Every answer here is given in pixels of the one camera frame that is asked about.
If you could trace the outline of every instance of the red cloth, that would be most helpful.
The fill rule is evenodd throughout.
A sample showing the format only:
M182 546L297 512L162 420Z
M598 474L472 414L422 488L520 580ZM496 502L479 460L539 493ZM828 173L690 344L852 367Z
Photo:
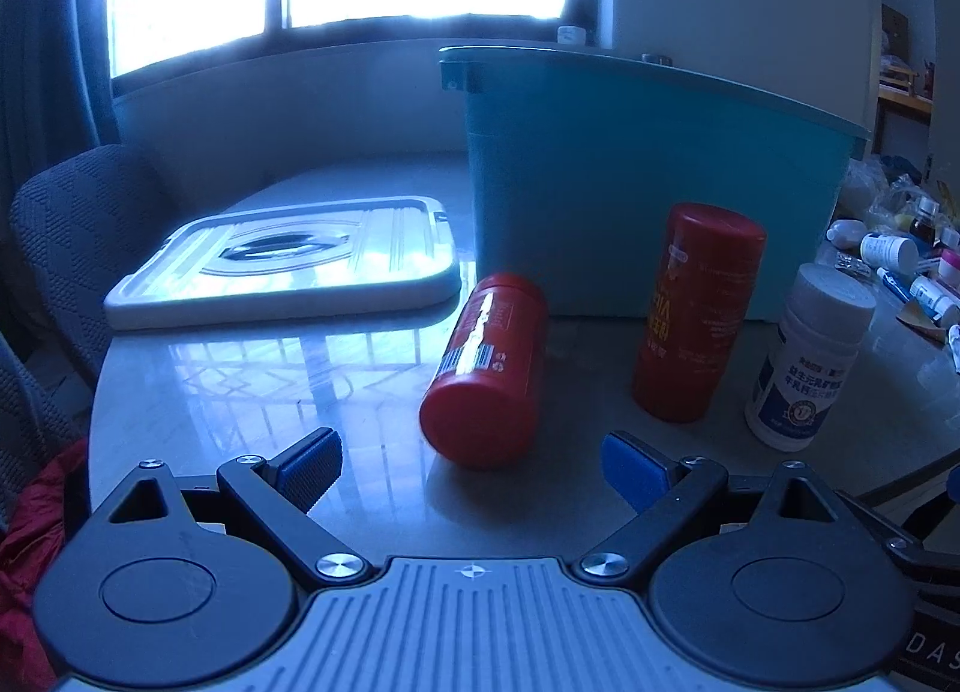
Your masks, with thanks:
M20 494L0 543L0 678L27 692L50 689L56 675L34 630L34 590L64 546L64 484L86 462L86 439L49 463Z

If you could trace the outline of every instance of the silver bolt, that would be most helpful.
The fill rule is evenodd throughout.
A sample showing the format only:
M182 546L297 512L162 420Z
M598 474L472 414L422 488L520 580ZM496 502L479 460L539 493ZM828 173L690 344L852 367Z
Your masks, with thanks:
M599 579L622 576L629 568L630 565L623 556L610 551L588 553L580 560L580 569L587 575L597 576Z
M317 572L327 579L348 579L363 572L364 561L355 553L328 553L317 561Z

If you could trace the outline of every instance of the chair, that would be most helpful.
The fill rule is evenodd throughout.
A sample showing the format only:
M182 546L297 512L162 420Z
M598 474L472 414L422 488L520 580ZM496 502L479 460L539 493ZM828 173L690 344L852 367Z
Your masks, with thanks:
M96 387L112 338L104 297L178 225L173 200L141 153L109 144L27 180L10 223L66 355Z
M24 486L82 436L0 337L0 532Z

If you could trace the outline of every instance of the blue curtain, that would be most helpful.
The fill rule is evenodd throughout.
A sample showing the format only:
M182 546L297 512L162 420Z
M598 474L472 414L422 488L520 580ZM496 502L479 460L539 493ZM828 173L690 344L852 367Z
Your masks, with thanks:
M0 332L14 350L48 328L11 244L7 212L35 173L119 142L107 0L0 0Z

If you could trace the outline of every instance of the table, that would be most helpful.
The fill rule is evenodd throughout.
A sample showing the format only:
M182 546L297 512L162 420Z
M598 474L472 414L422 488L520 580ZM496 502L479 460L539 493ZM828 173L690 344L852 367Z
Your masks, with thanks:
M328 425L344 441L343 476L310 515L374 563L390 553L574 558L632 517L600 473L600 441L611 430L672 457L712 457L733 473L766 475L795 459L757 441L742 415L770 324L743 327L707 417L674 426L630 398L643 324L622 319L551 323L541 426L524 462L472 473L437 457L416 414L475 281L464 159L342 164L233 209L402 194L448 209L464 278L459 302L405 315L120 334L93 405L93 505L145 457L176 475L211 474L241 454L272 457ZM874 491L882 502L905 489L884 495L891 481L918 471L929 480L958 459L960 381L945 351L896 321L889 292L877 289L877 299L848 385L800 456L836 489Z
M933 115L933 102L922 96L912 96L891 86L880 85L877 91L877 123L874 129L874 152L880 153L883 146L883 134L887 127L887 113L903 115L923 125L930 125Z

